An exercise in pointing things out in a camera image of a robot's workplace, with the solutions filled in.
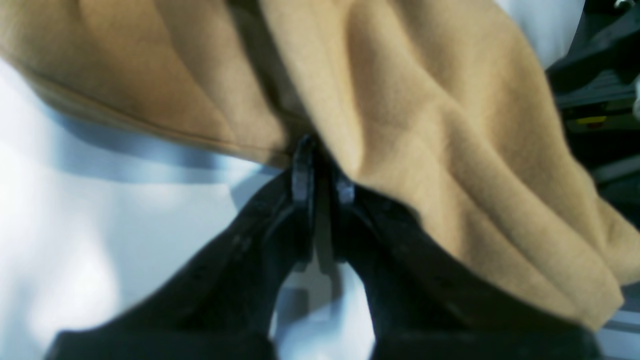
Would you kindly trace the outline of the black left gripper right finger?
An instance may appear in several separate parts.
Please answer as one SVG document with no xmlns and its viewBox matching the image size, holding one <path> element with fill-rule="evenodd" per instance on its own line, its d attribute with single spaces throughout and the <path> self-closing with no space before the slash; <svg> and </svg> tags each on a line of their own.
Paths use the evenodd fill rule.
<svg viewBox="0 0 640 360">
<path fill-rule="evenodd" d="M 478 278 L 404 205 L 329 170 L 334 256 L 364 285 L 373 360 L 603 358 L 591 331 Z"/>
</svg>

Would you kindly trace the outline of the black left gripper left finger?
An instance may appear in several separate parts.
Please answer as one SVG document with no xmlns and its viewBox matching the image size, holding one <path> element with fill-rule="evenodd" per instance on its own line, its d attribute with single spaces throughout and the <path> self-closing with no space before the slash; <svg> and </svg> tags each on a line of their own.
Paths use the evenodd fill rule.
<svg viewBox="0 0 640 360">
<path fill-rule="evenodd" d="M 317 141 L 160 289 L 110 322 L 58 333 L 47 360 L 275 360 L 282 284 L 313 258 Z"/>
</svg>

